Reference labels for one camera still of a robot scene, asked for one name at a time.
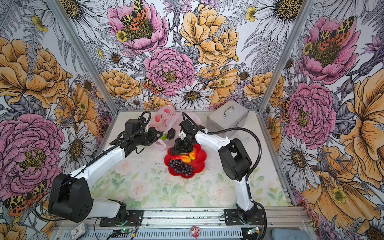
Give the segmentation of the dark brown fruit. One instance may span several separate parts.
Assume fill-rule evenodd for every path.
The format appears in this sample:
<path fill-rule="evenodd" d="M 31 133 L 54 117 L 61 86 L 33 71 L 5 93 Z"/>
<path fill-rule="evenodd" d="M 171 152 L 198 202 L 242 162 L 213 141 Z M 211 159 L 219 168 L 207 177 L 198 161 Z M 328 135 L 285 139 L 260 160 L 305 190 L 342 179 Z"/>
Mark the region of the dark brown fruit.
<path fill-rule="evenodd" d="M 168 130 L 166 138 L 168 140 L 172 140 L 175 137 L 175 135 L 176 135 L 175 129 L 171 128 L 171 129 Z"/>

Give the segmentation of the red flower-shaped plate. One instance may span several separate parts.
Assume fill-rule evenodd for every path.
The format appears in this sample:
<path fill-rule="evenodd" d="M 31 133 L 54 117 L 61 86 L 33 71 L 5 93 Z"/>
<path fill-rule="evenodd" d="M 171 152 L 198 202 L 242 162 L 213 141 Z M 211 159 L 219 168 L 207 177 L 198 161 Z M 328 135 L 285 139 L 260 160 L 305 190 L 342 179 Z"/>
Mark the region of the red flower-shaped plate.
<path fill-rule="evenodd" d="M 195 144 L 194 148 L 197 148 L 199 150 L 198 155 L 197 155 L 195 160 L 192 160 L 188 164 L 188 165 L 192 166 L 195 169 L 194 170 L 194 174 L 192 176 L 190 176 L 190 177 L 180 176 L 180 177 L 182 177 L 184 179 L 192 178 L 195 174 L 202 172 L 204 170 L 204 168 L 205 168 L 205 160 L 207 159 L 207 153 L 202 149 L 201 145 L 199 145 L 199 144 Z M 168 149 L 168 153 L 167 153 L 167 155 L 164 158 L 164 164 L 168 167 L 169 173 L 172 176 L 176 176 L 177 177 L 179 175 L 171 173 L 171 170 L 169 168 L 169 163 L 172 160 L 171 156 L 173 156 L 173 155 L 171 155 L 171 149 Z"/>

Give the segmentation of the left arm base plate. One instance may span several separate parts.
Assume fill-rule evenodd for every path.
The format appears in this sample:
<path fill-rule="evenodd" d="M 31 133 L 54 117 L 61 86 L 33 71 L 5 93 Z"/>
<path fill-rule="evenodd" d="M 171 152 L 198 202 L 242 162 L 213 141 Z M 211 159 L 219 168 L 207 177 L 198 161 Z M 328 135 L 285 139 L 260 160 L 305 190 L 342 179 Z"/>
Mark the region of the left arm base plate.
<path fill-rule="evenodd" d="M 114 218 L 101 218 L 100 227 L 140 227 L 144 210 L 125 210 Z"/>

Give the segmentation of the pink plastic bag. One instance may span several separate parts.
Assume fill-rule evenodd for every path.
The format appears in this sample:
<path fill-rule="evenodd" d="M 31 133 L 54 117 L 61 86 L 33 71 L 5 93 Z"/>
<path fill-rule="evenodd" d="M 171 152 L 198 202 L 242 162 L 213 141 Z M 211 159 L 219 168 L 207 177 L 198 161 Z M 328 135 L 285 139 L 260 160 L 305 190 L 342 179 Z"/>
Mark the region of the pink plastic bag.
<path fill-rule="evenodd" d="M 149 127 L 154 127 L 157 131 L 168 133 L 168 130 L 173 128 L 176 135 L 172 140 L 166 139 L 165 141 L 157 140 L 151 148 L 157 151 L 165 151 L 174 146 L 176 138 L 179 137 L 181 131 L 180 123 L 183 121 L 182 112 L 177 112 L 171 106 L 164 106 L 158 110 L 154 117 L 151 118 Z"/>

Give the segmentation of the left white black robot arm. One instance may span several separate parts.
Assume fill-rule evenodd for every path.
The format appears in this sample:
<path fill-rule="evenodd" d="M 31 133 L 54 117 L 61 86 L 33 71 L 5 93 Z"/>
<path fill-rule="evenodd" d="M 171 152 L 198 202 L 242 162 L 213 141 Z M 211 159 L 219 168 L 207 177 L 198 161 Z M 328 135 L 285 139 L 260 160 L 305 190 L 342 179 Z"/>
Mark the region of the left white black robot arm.
<path fill-rule="evenodd" d="M 48 212 L 75 223 L 88 218 L 115 219 L 123 224 L 128 220 L 127 205 L 115 200 L 96 200 L 91 188 L 111 167 L 127 158 L 138 146 L 150 146 L 163 136 L 154 127 L 140 129 L 129 136 L 120 134 L 111 147 L 89 163 L 55 177 L 50 192 Z"/>

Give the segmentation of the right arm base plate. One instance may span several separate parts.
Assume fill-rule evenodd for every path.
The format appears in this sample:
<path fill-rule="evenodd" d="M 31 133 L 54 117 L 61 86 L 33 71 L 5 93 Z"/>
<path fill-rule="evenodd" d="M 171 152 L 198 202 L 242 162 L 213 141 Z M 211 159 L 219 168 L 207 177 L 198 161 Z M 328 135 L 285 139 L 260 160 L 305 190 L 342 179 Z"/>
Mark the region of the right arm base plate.
<path fill-rule="evenodd" d="M 256 209 L 248 217 L 242 220 L 238 209 L 224 209 L 225 224 L 227 226 L 265 226 L 266 215 L 262 209 Z"/>

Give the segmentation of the dark purple grapes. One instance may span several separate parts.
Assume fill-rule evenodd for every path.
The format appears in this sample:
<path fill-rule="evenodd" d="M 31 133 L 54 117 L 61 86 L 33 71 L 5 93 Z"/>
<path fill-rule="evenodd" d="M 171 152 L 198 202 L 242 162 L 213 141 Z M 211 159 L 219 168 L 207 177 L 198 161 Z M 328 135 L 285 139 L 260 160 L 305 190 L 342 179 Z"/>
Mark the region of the dark purple grapes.
<path fill-rule="evenodd" d="M 192 166 L 183 163 L 181 160 L 171 160 L 169 168 L 171 173 L 184 177 L 192 176 L 195 170 Z"/>

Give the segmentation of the red orange peach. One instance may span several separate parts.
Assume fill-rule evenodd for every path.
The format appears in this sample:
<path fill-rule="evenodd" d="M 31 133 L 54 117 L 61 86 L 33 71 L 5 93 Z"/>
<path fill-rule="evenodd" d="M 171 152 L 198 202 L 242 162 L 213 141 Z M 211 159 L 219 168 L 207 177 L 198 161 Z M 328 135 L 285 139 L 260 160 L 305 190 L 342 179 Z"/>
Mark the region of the red orange peach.
<path fill-rule="evenodd" d="M 194 148 L 192 152 L 189 153 L 189 158 L 191 160 L 195 160 L 198 155 L 199 150 L 197 148 Z"/>

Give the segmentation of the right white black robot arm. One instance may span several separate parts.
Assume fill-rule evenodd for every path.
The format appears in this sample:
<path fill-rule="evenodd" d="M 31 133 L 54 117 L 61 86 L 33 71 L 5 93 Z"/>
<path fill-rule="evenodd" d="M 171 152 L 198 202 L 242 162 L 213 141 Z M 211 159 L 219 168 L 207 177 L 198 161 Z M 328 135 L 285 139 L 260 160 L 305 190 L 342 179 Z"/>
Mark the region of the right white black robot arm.
<path fill-rule="evenodd" d="M 252 198 L 249 186 L 252 161 L 242 142 L 239 139 L 230 140 L 209 133 L 195 135 L 181 133 L 181 136 L 182 138 L 177 138 L 175 145 L 171 148 L 173 156 L 192 152 L 196 144 L 218 151 L 224 172 L 235 181 L 238 217 L 241 223 L 250 224 L 258 207 Z"/>

